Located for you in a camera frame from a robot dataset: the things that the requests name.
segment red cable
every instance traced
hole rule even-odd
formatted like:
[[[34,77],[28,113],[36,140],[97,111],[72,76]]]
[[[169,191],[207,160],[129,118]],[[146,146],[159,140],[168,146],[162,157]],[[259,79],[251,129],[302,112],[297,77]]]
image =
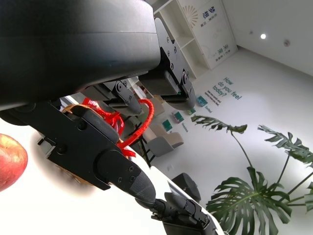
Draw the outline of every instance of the red cable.
[[[148,107],[149,107],[148,117],[145,120],[145,122],[142,124],[142,126],[135,133],[133,133],[132,136],[130,136],[124,142],[117,144],[117,146],[120,149],[124,149],[126,146],[131,145],[135,140],[137,140],[139,138],[139,136],[141,136],[144,133],[144,131],[147,129],[147,127],[150,125],[150,123],[152,121],[153,115],[155,113],[155,108],[153,107],[153,103],[148,99],[140,99],[139,103],[148,105]]]
[[[122,150],[122,153],[124,156],[129,156],[129,157],[135,157],[135,153],[125,149],[125,147],[131,145],[133,142],[135,142],[135,140],[137,140],[143,133],[144,131],[147,129],[147,127],[150,125],[155,109],[153,106],[153,103],[148,100],[148,99],[140,99],[139,103],[142,104],[147,104],[149,107],[149,114],[147,119],[145,120],[145,122],[142,124],[142,126],[135,132],[133,133],[127,140],[125,140],[124,142],[118,143],[117,146]],[[115,126],[116,131],[119,133],[119,135],[121,135],[121,133],[124,130],[124,122],[122,120],[122,118],[119,116],[120,113],[119,112],[115,112],[113,114],[105,112],[104,110],[102,110],[99,106],[99,104],[96,101],[92,101],[88,98],[85,98],[83,104],[90,106],[91,108],[93,108],[99,115],[101,115],[104,120],[109,123],[113,128]],[[120,121],[120,128],[118,128],[117,126],[117,120]]]

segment monstera leaf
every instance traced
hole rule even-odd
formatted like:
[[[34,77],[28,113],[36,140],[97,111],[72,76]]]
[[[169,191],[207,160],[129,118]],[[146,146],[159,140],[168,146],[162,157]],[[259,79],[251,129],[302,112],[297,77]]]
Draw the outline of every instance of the monstera leaf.
[[[242,125],[242,126],[231,126],[231,125],[227,125],[226,123],[213,118],[213,117],[206,117],[206,116],[198,116],[195,115],[193,117],[191,117],[191,121],[195,122],[196,125],[197,124],[203,124],[203,126],[207,127],[207,126],[211,126],[210,129],[215,129],[217,131],[222,130],[223,128],[227,128],[226,132],[231,131],[231,132],[237,132],[242,134],[243,132],[245,132],[247,125]]]
[[[310,193],[304,195],[304,202],[307,207],[307,212],[313,209],[313,182],[310,183],[308,189],[310,189]]]
[[[288,194],[275,191],[280,184],[267,186],[264,176],[252,167],[247,168],[252,180],[251,187],[245,181],[230,177],[223,181],[215,190],[218,193],[211,197],[211,201],[206,204],[206,209],[213,213],[214,217],[220,222],[224,231],[230,235],[237,234],[238,228],[243,223],[242,235],[253,235],[255,229],[255,213],[260,221],[259,234],[266,234],[266,219],[268,218],[269,235],[276,235],[278,229],[274,223],[271,211],[277,213],[284,224],[289,222],[291,209],[284,203],[274,199],[279,196],[289,200]]]
[[[302,145],[302,141],[297,138],[297,140],[292,143],[293,135],[288,132],[288,138],[284,136],[282,133],[273,131],[266,126],[260,125],[258,130],[265,131],[266,133],[274,135],[272,138],[269,138],[265,141],[269,142],[278,142],[275,146],[277,148],[286,149],[286,153],[295,159],[303,162],[303,163],[311,163],[313,162],[313,153],[309,151],[309,148]]]

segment white shelf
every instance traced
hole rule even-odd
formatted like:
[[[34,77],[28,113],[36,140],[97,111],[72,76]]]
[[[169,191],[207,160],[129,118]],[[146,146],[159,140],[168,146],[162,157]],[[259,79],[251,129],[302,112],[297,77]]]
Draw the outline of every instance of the white shelf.
[[[192,41],[181,51],[196,78],[199,78],[209,70],[209,67],[207,66],[204,56],[202,55],[196,41]]]
[[[189,65],[189,80],[195,81],[209,70],[178,0],[146,0],[160,18],[171,40],[175,40]]]
[[[147,0],[153,8],[153,13],[156,14],[160,10],[162,10],[167,4],[169,4],[173,0]]]
[[[189,43],[191,43],[195,38],[188,37],[185,35],[179,36],[176,38],[177,44],[180,47],[180,49],[183,49],[185,46],[187,46]]]
[[[203,66],[202,64],[196,64],[194,65],[193,70],[196,73],[196,77],[201,77],[209,70],[209,68],[206,66]]]
[[[179,38],[190,38],[191,40],[193,38],[188,22],[176,0],[171,1],[160,10],[160,14],[175,40]]]

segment apple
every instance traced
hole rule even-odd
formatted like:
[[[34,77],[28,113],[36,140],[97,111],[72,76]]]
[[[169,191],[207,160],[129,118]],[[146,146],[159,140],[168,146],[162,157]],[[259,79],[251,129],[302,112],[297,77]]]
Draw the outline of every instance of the apple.
[[[27,152],[15,139],[0,134],[0,192],[14,184],[27,166]]]

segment gray armchair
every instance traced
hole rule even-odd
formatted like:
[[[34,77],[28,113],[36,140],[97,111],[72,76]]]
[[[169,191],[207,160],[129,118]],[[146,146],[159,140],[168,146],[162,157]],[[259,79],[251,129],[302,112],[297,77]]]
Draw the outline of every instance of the gray armchair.
[[[167,133],[163,126],[159,124],[148,127],[142,136],[149,148],[147,152],[151,151],[153,153],[148,162],[149,164],[154,157],[161,157],[184,143],[178,132]]]

